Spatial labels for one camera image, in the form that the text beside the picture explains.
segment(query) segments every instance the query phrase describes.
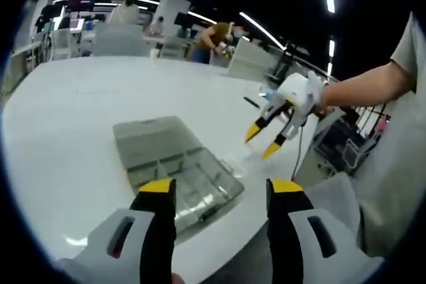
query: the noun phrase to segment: face mask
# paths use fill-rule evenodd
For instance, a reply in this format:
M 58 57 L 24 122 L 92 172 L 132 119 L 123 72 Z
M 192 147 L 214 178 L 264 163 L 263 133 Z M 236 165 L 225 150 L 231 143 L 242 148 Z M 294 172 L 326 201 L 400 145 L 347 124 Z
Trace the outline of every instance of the face mask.
M 236 32 L 234 33 L 234 37 L 236 37 L 236 38 L 241 38 L 241 37 L 242 37 L 242 35 L 243 35 L 243 32 L 242 32 L 242 31 L 236 31 Z

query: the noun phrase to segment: black cable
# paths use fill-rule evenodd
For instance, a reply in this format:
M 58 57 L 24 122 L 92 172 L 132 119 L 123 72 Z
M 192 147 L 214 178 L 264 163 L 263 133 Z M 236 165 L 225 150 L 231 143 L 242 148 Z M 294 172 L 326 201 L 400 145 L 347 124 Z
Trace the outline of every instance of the black cable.
M 255 103 L 252 99 L 247 98 L 246 96 L 243 96 L 244 100 L 250 103 L 252 106 L 256 107 L 257 109 L 260 109 L 259 104 Z
M 302 136 L 304 134 L 304 127 L 300 129 L 300 139 L 299 139 L 299 151 L 298 151 L 298 159 L 296 160 L 296 165 L 294 166 L 292 181 L 294 181 L 294 175 L 296 174 L 296 170 L 298 169 L 299 161 L 300 161 L 300 153 L 302 152 Z

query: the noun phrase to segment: gray sleeve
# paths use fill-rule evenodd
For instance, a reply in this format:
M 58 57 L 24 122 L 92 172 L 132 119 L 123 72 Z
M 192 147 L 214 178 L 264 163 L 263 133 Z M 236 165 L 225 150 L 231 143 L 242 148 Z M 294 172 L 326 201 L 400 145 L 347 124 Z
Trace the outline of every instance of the gray sleeve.
M 414 29 L 413 14 L 410 14 L 404 34 L 399 41 L 398 47 L 393 53 L 391 60 L 395 61 L 402 69 L 417 79 L 417 61 L 415 58 L 415 43 L 413 36 L 415 32 Z

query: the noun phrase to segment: desk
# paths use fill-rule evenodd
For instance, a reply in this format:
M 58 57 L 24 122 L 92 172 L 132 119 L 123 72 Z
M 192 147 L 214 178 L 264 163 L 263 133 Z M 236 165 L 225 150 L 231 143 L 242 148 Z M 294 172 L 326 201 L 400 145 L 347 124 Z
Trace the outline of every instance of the desk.
M 2 92 L 11 92 L 19 81 L 29 73 L 26 53 L 31 51 L 31 69 L 35 68 L 35 50 L 42 46 L 42 41 L 31 43 L 15 50 L 7 60 L 3 77 Z
M 27 51 L 31 51 L 31 54 L 33 54 L 34 50 L 41 46 L 41 41 L 36 41 L 34 43 L 30 43 L 29 45 L 26 45 L 24 47 L 18 48 L 15 51 L 13 51 L 12 57 L 20 55 L 21 53 L 26 53 Z
M 90 31 L 82 31 L 81 32 L 81 42 L 83 41 L 90 41 L 92 43 L 95 42 L 95 38 L 96 38 L 96 31 L 95 30 L 90 30 Z M 159 43 L 161 45 L 164 44 L 166 38 L 164 37 L 150 37 L 147 35 L 142 35 L 142 38 L 147 42 L 147 43 Z M 188 42 L 183 41 L 182 45 L 187 45 Z
M 216 69 L 144 57 L 75 58 L 38 66 L 17 88 L 3 111 L 7 169 L 23 216 L 51 258 L 74 257 L 92 229 L 134 198 L 112 126 L 170 115 L 215 157 L 237 163 L 245 187 L 238 205 L 175 247 L 173 271 L 198 283 L 250 241 L 267 220 L 265 180 L 290 178 L 299 137 L 262 162 L 282 123 L 244 145 L 259 110 L 243 96 L 259 84 Z M 299 165 L 317 121 L 312 115 L 305 125 Z

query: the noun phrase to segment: blue object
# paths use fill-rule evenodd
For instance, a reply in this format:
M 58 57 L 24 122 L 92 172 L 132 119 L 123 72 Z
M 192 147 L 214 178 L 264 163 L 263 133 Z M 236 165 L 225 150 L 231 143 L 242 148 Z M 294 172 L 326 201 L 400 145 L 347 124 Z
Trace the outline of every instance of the blue object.
M 191 61 L 208 65 L 210 63 L 210 50 L 195 48 Z
M 275 92 L 276 91 L 267 92 L 266 95 L 265 95 L 265 99 L 268 100 L 268 101 L 271 101 L 272 98 L 275 96 Z
M 92 30 L 92 29 L 93 29 L 93 21 L 87 21 L 86 30 Z

